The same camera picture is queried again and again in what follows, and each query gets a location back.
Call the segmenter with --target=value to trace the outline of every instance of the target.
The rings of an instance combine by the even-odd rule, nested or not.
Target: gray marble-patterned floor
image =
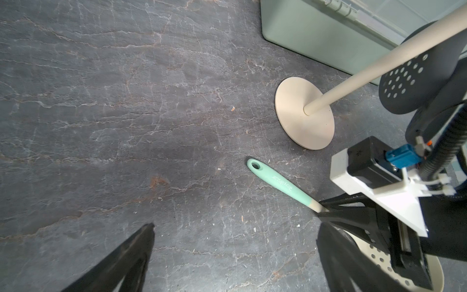
[[[146,222],[145,291],[328,291],[313,213],[245,166],[254,156],[317,199],[331,156],[410,116],[374,85],[332,105],[319,151],[282,130],[274,92],[347,75],[261,35],[252,0],[5,0],[0,11],[0,290],[57,291]],[[445,291],[465,285],[444,261]]]

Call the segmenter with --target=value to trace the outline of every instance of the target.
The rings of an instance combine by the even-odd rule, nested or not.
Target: white mounting bracket
[[[347,194],[353,195],[363,193],[380,205],[386,211],[394,215],[408,227],[413,229],[418,236],[428,237],[428,230],[423,219],[419,197],[429,197],[428,188],[422,183],[418,170],[407,172],[402,169],[403,180],[398,183],[371,189],[358,178],[347,172],[348,154],[347,149],[335,154],[331,160],[330,178],[337,186]]]

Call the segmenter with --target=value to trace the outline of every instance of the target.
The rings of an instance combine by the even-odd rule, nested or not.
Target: mint green spatula handle
[[[286,180],[277,171],[273,170],[261,161],[250,158],[247,161],[247,166],[257,177],[285,193],[286,195],[296,199],[300,203],[309,207],[311,210],[317,213],[327,211],[327,209],[324,208],[320,203],[313,200],[309,195],[297,188],[293,183]]]

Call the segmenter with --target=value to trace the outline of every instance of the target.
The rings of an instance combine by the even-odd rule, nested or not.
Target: perforated black plate
[[[467,29],[381,76],[382,105],[394,114],[406,114],[430,101],[449,80],[466,43]]]

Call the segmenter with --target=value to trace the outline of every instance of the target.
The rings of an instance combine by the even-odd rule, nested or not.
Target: cable
[[[467,141],[467,108],[462,107],[439,138],[431,154],[420,165],[422,180],[434,180]]]
[[[459,162],[460,169],[467,175],[467,162],[466,158],[464,156],[464,153],[462,152],[462,148],[457,152],[456,154],[457,161]]]

